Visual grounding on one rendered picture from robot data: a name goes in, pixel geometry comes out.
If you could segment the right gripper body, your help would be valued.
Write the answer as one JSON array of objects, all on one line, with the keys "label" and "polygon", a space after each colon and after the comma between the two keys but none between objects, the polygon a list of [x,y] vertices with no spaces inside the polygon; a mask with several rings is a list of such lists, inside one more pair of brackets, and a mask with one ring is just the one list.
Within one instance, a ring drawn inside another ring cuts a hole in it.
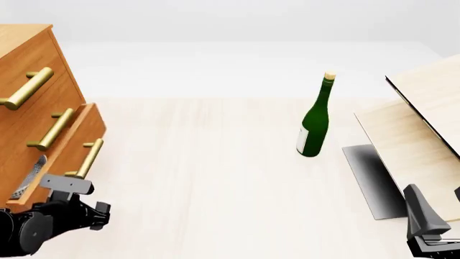
[{"label": "right gripper body", "polygon": [[460,259],[460,239],[441,235],[409,235],[407,244],[414,258]]}]

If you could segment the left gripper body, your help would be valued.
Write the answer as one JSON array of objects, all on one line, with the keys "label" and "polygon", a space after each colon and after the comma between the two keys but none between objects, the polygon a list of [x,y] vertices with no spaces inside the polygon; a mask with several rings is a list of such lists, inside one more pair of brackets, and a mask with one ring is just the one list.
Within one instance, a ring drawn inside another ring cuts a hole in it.
[{"label": "left gripper body", "polygon": [[86,205],[86,226],[90,230],[102,230],[110,220],[111,205],[105,202],[96,202],[96,207]]}]

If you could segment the wooden drawer pulled open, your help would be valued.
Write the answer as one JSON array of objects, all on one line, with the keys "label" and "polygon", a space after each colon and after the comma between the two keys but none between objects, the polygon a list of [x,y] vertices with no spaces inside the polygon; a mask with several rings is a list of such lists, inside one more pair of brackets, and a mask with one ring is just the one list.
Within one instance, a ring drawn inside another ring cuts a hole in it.
[{"label": "wooden drawer pulled open", "polygon": [[37,202],[46,202],[49,189],[41,187],[40,181],[45,174],[64,176],[65,172],[77,171],[90,148],[84,148],[83,143],[94,142],[103,137],[106,126],[98,107],[95,104],[82,105],[77,110],[76,119],[66,130],[57,150],[48,155],[47,163],[37,174],[22,197],[18,200],[0,202],[0,208],[8,208],[13,212],[22,212],[32,208]]}]

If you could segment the wooden cabinet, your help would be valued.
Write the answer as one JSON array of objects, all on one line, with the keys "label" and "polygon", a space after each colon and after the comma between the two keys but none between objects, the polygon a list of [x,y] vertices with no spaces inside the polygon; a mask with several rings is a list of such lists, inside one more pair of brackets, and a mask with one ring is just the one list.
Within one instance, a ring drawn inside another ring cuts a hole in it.
[{"label": "wooden cabinet", "polygon": [[[72,80],[75,86],[75,89],[77,90],[78,94],[80,95],[83,101],[80,107],[86,104],[93,104],[93,103],[88,103],[84,99],[84,96],[73,76],[70,66],[68,65],[68,62],[66,61],[65,56],[63,55],[63,52],[60,49],[60,46],[53,34],[52,25],[49,25],[49,24],[0,24],[0,57],[2,57],[5,53],[11,51],[14,47],[18,47],[25,40],[28,40],[32,38],[33,36],[37,35],[38,33],[44,32],[44,31],[47,31],[50,33],[50,36],[55,43],[56,49],[65,64],[66,73],[68,73],[68,75],[70,76],[70,79]],[[16,111],[11,111],[9,109],[6,109],[6,107],[3,107],[3,106],[0,107],[0,142],[5,140],[5,138],[2,137],[2,135],[6,133],[6,131],[9,130],[12,127],[12,125],[37,100],[38,99],[35,99],[31,103],[25,104],[24,106],[20,107],[20,109]],[[43,151],[46,157],[48,157],[48,155],[51,155],[54,151],[58,149],[59,141],[62,140],[63,135],[66,133],[66,130],[71,126],[73,121],[69,122],[66,125],[66,127],[59,134],[59,137],[54,141],[52,146],[48,150]],[[23,170],[23,171],[16,172],[14,174],[0,174],[0,202],[11,200],[10,199],[11,195],[21,185],[22,181],[27,177],[29,172],[32,170],[33,166],[31,168],[28,168],[28,170],[26,171]]]}]

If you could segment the grey plate on black stalk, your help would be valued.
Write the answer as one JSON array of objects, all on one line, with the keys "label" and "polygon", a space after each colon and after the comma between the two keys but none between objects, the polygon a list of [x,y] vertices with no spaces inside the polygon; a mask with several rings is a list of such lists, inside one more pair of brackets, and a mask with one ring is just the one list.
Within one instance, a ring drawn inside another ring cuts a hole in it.
[{"label": "grey plate on black stalk", "polygon": [[45,174],[41,178],[40,186],[50,190],[47,202],[70,201],[75,195],[91,195],[94,192],[91,181],[53,174]]}]

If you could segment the pale wooden rack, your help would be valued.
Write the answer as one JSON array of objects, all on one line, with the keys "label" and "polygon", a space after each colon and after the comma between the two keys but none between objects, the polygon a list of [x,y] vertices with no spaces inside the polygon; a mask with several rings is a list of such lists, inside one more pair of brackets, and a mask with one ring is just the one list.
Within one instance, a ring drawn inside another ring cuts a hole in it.
[{"label": "pale wooden rack", "polygon": [[396,202],[413,183],[443,219],[460,221],[460,54],[385,79],[399,99],[354,114],[366,157],[385,166]]}]

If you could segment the green wine bottle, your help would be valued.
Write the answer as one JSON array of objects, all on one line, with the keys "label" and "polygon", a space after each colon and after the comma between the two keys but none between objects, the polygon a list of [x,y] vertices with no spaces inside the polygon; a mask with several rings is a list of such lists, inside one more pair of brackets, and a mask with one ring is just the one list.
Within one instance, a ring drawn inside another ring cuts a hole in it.
[{"label": "green wine bottle", "polygon": [[336,73],[325,72],[318,97],[304,116],[296,150],[304,157],[316,157],[323,146],[328,132],[328,100],[334,84]]}]

